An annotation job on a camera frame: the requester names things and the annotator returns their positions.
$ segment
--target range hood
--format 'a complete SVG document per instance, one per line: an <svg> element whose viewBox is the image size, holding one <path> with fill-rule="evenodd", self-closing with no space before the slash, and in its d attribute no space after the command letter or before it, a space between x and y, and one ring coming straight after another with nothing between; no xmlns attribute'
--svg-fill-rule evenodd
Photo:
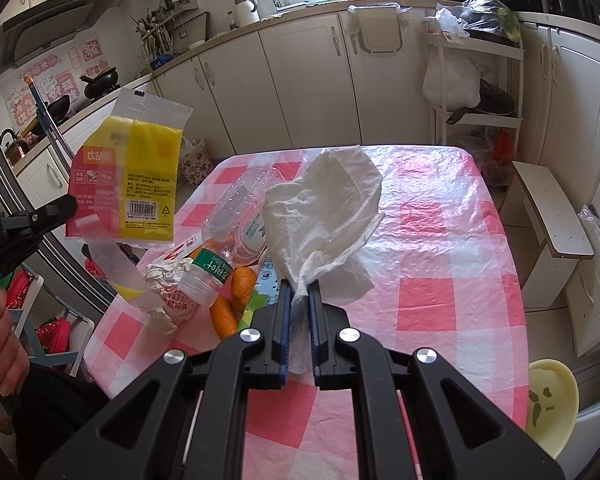
<svg viewBox="0 0 600 480"><path fill-rule="evenodd" d="M0 74L93 27L120 0L47 0L0 25Z"/></svg>

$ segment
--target countertop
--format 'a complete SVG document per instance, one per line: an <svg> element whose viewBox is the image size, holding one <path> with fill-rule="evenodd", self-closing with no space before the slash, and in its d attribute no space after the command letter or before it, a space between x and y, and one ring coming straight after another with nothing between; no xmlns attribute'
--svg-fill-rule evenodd
<svg viewBox="0 0 600 480"><path fill-rule="evenodd" d="M302 18L310 18L312 16L318 16L320 14L331 14L333 12L340 12L342 10L347 10L347 7L353 4L368 5L393 2L398 3L404 7L426 7L431 9L435 9L438 3L450 6L458 4L457 2L449 2L445 0L334 0L326 3L307 4L304 7L296 7L294 9L288 10L287 12L274 14L272 16L260 20L259 22L251 23L246 27L241 27L236 30L232 30L231 32L221 34L220 36L216 36L211 40L207 41L206 43L203 43L202 45L197 46L196 48L193 48L188 52L181 54L180 56L171 60L170 62L162 65L155 72L126 84L125 88L136 88L158 77L160 74L163 74L168 70L175 68L187 59L191 59L194 56L202 54L210 48L223 44L227 41L235 40L236 38L240 38L241 36L251 34L252 32L262 30L263 28L272 27L273 25L279 25L280 23L291 22L293 20L300 20ZM517 12L516 15L518 16L518 19L520 21L538 23L539 25L547 25L550 27L557 27L565 30L570 30L600 41L600 26L594 25L593 23L583 22L581 20L567 18L565 16L558 16L556 14L543 14L541 12ZM79 113L71 117L67 122L61 124L61 126L59 126L60 132L64 133L69 128L77 124L79 121L83 120L85 117L98 110L100 107L111 102L113 99L116 99L119 93L120 90L116 90L115 92L112 92L111 94L108 94L102 99L99 99L93 104L87 106L84 110L81 110ZM24 169L24 167L26 167L26 165L30 163L30 161L32 161L40 152L45 150L48 146L49 141L46 138L37 143L37 145L34 146L33 149L29 153L27 153L27 155L13 167L13 173L17 176Z"/></svg>

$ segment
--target white paper tissue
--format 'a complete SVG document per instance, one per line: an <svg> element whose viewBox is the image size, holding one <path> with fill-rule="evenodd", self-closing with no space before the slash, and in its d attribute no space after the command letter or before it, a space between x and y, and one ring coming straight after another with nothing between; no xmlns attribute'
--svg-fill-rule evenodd
<svg viewBox="0 0 600 480"><path fill-rule="evenodd" d="M355 255L378 227L382 175L359 147L324 150L304 173L267 191L262 215L279 278L295 290L289 370L312 369L307 286L320 279L325 303L344 306L373 288Z"/></svg>

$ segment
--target red and white tablecloth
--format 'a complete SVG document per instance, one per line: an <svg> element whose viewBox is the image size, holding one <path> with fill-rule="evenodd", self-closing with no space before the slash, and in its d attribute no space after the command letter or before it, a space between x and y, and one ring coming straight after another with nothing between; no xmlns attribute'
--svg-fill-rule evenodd
<svg viewBox="0 0 600 480"><path fill-rule="evenodd" d="M352 326L384 346L430 346L524 428L528 353L513 259L473 159L442 146L364 150L384 177L385 213L361 250L375 289L346 307ZM176 241L191 236L246 168L275 166L293 179L321 149L234 156L217 168L175 217ZM139 267L158 256L149 251ZM146 315L117 297L97 326L84 361L115 396L163 352L206 351L218 343L208 310L175 334L153 332ZM356 478L350 394L320 392L311 374L280 391L249 396L245 479Z"/></svg>

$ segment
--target bottle label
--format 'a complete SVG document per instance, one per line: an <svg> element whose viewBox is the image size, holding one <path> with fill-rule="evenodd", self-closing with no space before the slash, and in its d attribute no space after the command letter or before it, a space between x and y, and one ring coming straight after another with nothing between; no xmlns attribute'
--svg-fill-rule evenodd
<svg viewBox="0 0 600 480"><path fill-rule="evenodd" d="M232 273L232 266L224 261L220 256L212 253L208 249L200 249L200 252L193 260L193 264L206 270L216 280L223 285Z"/></svg>
<svg viewBox="0 0 600 480"><path fill-rule="evenodd" d="M262 213L254 218L242 232L242 241L251 251L258 251L265 243L264 220Z"/></svg>

